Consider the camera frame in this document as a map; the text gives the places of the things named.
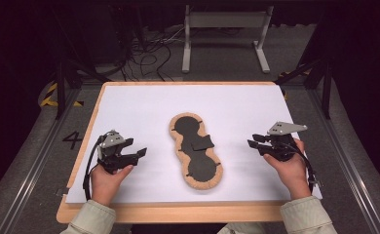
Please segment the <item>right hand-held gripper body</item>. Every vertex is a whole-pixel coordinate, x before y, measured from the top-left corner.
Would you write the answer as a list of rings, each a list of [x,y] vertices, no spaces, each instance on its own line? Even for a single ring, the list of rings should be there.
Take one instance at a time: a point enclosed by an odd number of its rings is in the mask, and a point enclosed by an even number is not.
[[[295,153],[299,152],[299,148],[292,137],[292,133],[306,131],[306,125],[297,125],[286,122],[276,122],[267,132],[265,140],[270,146],[265,145],[261,150],[261,154],[269,154],[278,161],[288,161]]]

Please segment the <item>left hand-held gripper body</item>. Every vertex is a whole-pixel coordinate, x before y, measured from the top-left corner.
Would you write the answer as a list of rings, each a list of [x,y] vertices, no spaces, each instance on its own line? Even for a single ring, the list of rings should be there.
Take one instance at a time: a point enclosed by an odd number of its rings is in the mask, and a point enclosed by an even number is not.
[[[110,174],[124,169],[128,165],[136,166],[138,160],[130,160],[128,154],[122,154],[121,143],[125,141],[115,130],[109,131],[101,138],[98,144],[97,162]]]

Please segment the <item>person's left hand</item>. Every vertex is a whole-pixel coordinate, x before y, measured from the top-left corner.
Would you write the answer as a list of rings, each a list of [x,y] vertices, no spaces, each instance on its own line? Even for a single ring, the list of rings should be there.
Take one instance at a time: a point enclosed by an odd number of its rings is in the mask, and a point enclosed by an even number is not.
[[[121,171],[108,173],[102,165],[92,171],[92,199],[108,207],[117,194],[122,181],[131,173],[133,166],[128,165]]]

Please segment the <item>person's right hand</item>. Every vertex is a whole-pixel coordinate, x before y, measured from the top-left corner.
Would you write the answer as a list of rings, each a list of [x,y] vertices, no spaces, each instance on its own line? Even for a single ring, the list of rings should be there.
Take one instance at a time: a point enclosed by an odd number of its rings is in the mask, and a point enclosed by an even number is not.
[[[306,165],[300,154],[285,162],[278,161],[269,154],[263,156],[264,160],[278,173],[281,182],[286,186],[292,200],[306,198],[312,195],[306,177]]]

